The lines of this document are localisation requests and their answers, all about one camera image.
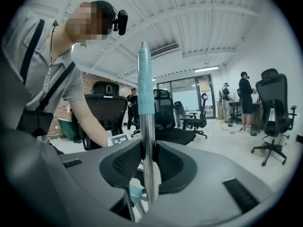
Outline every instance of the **pendant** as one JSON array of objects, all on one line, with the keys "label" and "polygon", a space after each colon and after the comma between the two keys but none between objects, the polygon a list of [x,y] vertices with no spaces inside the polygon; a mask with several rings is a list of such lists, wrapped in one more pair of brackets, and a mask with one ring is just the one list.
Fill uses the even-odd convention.
[{"label": "pendant", "polygon": [[43,92],[47,93],[49,88],[49,82],[51,80],[51,70],[45,75],[44,83],[43,83]]}]

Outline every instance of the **white floor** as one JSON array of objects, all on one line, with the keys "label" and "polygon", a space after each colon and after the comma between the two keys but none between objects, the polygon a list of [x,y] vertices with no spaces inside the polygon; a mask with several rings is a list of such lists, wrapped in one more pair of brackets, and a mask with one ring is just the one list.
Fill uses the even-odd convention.
[{"label": "white floor", "polygon": [[[268,151],[255,150],[254,154],[251,154],[251,149],[254,146],[261,146],[263,143],[262,137],[265,136],[263,132],[253,137],[247,132],[237,132],[230,134],[227,131],[222,131],[221,126],[224,129],[239,131],[241,125],[234,124],[233,127],[227,127],[227,124],[218,120],[208,120],[207,126],[203,128],[204,133],[208,136],[205,139],[204,136],[197,135],[195,140],[189,143],[185,147],[193,147],[200,150],[211,151],[229,159],[235,163],[244,167],[264,183],[266,183],[272,191],[286,186],[289,177],[292,176],[293,171],[296,169],[298,160],[301,158],[302,145],[295,142],[294,139],[285,140],[287,145],[283,147],[283,152],[287,156],[285,165],[282,165],[283,159],[275,152],[271,154],[265,167],[261,166],[261,163],[265,160]],[[123,127],[123,131],[127,133],[126,127]],[[133,139],[139,139],[140,134],[134,136]],[[65,154],[84,151],[82,144],[74,144],[72,141],[64,138],[51,140],[59,150]],[[131,183],[135,186],[140,186],[138,180],[132,180]]]}]

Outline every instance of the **gray polo shirt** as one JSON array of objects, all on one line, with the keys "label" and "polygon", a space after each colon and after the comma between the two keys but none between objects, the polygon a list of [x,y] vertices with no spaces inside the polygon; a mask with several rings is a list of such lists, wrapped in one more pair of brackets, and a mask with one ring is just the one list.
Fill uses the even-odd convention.
[{"label": "gray polo shirt", "polygon": [[[35,13],[31,12],[28,7],[21,7],[1,40],[3,54],[19,76],[24,55],[38,23],[39,17]],[[27,104],[28,110],[35,110],[46,95],[42,89],[51,60],[50,46],[47,45],[46,40],[51,35],[54,25],[57,25],[55,19],[45,21],[43,32],[29,66],[25,86],[31,92],[32,98]],[[49,89],[71,62],[70,49],[52,65]],[[85,100],[82,90],[82,73],[77,67],[74,67],[69,76],[55,91],[45,108],[45,112],[54,113],[61,98],[70,102]]]}]

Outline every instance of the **necklace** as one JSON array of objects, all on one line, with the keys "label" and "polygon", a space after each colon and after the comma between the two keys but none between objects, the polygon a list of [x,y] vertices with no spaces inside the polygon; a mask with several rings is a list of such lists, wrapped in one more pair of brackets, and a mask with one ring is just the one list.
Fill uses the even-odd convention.
[{"label": "necklace", "polygon": [[48,92],[48,88],[49,88],[49,82],[51,80],[51,70],[52,70],[52,65],[53,63],[56,61],[56,59],[53,61],[52,59],[52,45],[53,45],[53,32],[55,31],[55,26],[53,27],[53,31],[52,31],[52,35],[51,35],[51,49],[50,49],[50,58],[51,58],[51,64],[49,66],[49,69],[48,69],[48,73],[45,75],[45,78],[44,78],[44,83],[43,83],[43,89],[42,91],[47,93]]}]

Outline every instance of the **air conditioning vent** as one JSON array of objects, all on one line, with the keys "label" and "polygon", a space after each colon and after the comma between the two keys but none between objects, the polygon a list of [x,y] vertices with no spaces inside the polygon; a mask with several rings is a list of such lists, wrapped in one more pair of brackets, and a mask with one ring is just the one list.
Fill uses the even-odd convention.
[{"label": "air conditioning vent", "polygon": [[157,50],[151,52],[151,57],[154,57],[156,55],[163,54],[163,53],[168,53],[168,51],[169,52],[172,52],[172,50],[175,51],[177,48],[179,48],[178,43],[162,47],[160,49],[157,49]]}]

